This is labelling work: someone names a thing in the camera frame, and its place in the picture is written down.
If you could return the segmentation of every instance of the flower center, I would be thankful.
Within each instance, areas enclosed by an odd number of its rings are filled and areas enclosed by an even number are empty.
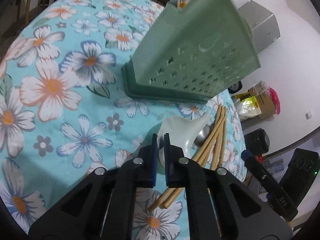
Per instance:
[[[26,203],[19,197],[13,197],[13,204],[17,208],[18,212],[22,215],[25,215],[28,212]]]
[[[55,11],[56,11],[57,13],[59,13],[59,14],[63,14],[63,13],[66,13],[66,12],[67,12],[67,10],[66,10],[65,8],[57,8]]]
[[[44,85],[50,94],[57,95],[62,93],[63,84],[57,79],[50,79],[47,81],[47,84]]]
[[[2,123],[6,124],[6,125],[13,124],[13,115],[12,115],[11,111],[9,111],[9,110],[4,111]]]
[[[126,36],[122,36],[122,35],[117,35],[116,39],[118,41],[123,41],[123,42],[128,42],[129,41],[129,38],[126,37]]]
[[[34,46],[34,47],[37,47],[37,46],[43,44],[43,42],[44,42],[44,38],[41,37],[41,38],[39,38],[39,39],[37,39],[37,40],[35,40],[35,41],[33,42],[33,46]]]
[[[89,57],[85,62],[84,65],[91,67],[97,63],[97,57]]]
[[[198,108],[196,108],[195,106],[192,106],[192,107],[191,107],[191,110],[192,110],[193,112],[195,112],[195,113],[198,112]]]
[[[158,218],[148,217],[147,222],[152,229],[158,230],[160,228],[160,220]]]
[[[41,148],[41,149],[44,149],[46,146],[47,146],[47,145],[46,145],[44,142],[41,142],[41,143],[40,143],[40,148]]]

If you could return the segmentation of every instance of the blue tablecloth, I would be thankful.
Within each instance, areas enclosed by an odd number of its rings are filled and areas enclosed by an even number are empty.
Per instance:
[[[0,196],[25,232],[86,174],[119,167],[150,143],[163,119],[214,116],[219,103],[228,110],[223,166],[244,180],[244,137],[227,90],[207,104],[124,93],[121,67],[163,9],[149,0],[58,0],[9,48],[0,65]],[[154,189],[138,189],[133,239],[189,237],[184,194],[147,211],[165,189],[161,174]]]

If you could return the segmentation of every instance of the green plastic basket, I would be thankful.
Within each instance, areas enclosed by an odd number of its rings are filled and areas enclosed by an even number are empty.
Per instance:
[[[231,0],[168,3],[123,67],[132,98],[205,102],[260,67]]]

